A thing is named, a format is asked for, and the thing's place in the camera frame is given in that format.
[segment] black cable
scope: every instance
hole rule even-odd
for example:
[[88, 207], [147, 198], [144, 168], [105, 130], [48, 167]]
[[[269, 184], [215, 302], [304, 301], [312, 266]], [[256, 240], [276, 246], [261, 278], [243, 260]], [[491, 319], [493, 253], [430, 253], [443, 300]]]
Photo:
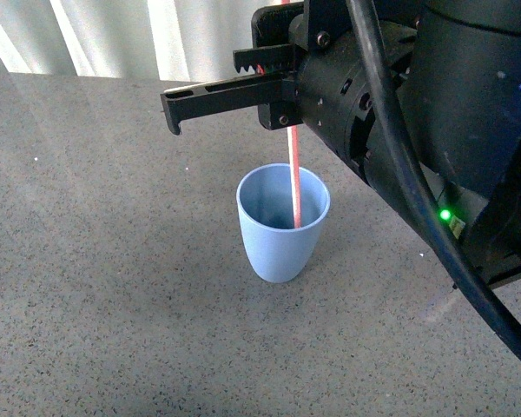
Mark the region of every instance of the black cable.
[[371, 98], [396, 176], [426, 239], [465, 298], [521, 360], [521, 324], [478, 276], [458, 241], [438, 217], [438, 205], [415, 155], [399, 106], [373, 0], [347, 0], [357, 43], [362, 52]]

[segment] green led light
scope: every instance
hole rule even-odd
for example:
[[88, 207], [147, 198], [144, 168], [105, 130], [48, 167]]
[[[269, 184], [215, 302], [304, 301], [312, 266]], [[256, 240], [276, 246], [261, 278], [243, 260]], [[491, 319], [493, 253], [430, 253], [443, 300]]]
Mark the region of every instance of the green led light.
[[446, 222], [452, 218], [452, 212], [447, 208], [444, 208], [440, 211], [440, 219], [445, 220]]

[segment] pink straw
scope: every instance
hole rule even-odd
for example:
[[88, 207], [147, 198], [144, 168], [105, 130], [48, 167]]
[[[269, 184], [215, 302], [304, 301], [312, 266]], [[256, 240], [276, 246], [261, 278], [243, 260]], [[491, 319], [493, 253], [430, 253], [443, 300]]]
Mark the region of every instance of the pink straw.
[[293, 226], [301, 227], [301, 184], [299, 179], [299, 136], [297, 126], [287, 128], [287, 146], [289, 147], [289, 169], [292, 177]]

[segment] cup rim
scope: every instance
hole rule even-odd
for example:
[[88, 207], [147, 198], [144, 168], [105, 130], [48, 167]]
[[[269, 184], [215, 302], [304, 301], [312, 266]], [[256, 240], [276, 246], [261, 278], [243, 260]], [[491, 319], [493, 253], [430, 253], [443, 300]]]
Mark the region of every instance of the cup rim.
[[312, 175], [320, 184], [322, 184], [322, 188], [324, 189], [324, 193], [326, 194], [326, 206], [322, 210], [322, 213], [317, 217], [317, 219], [314, 222], [310, 222], [306, 226], [301, 226], [300, 228], [271, 228], [270, 226], [267, 226], [265, 224], [262, 224], [261, 222], [257, 222], [253, 217], [249, 215], [249, 213], [243, 208], [241, 204], [241, 198], [240, 198], [240, 192], [241, 187], [245, 183], [245, 181], [249, 178], [249, 176], [255, 174], [258, 171], [261, 171], [263, 169], [269, 169], [273, 167], [287, 167], [289, 169], [289, 163], [285, 162], [277, 162], [277, 163], [269, 163], [268, 165], [262, 165], [261, 167], [255, 168], [252, 171], [250, 171], [248, 174], [246, 174], [243, 178], [241, 178], [240, 184], [237, 186], [237, 192], [235, 194], [235, 198], [237, 200], [237, 204], [239, 208], [241, 209], [241, 212], [254, 224], [266, 229], [266, 230], [272, 230], [277, 231], [280, 233], [295, 233], [301, 230], [307, 230], [309, 228], [315, 227], [317, 224], [322, 222], [324, 218], [326, 217], [326, 214], [328, 213], [328, 210], [330, 209], [330, 191], [328, 191], [328, 187], [326, 184], [320, 179], [318, 175], [316, 175], [313, 171], [307, 168], [299, 167], [299, 169], [308, 175]]

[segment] white curtain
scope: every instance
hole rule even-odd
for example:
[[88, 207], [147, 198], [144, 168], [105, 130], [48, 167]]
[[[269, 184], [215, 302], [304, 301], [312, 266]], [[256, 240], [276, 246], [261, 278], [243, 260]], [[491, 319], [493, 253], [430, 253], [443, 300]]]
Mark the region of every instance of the white curtain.
[[280, 0], [0, 0], [0, 70], [213, 81]]

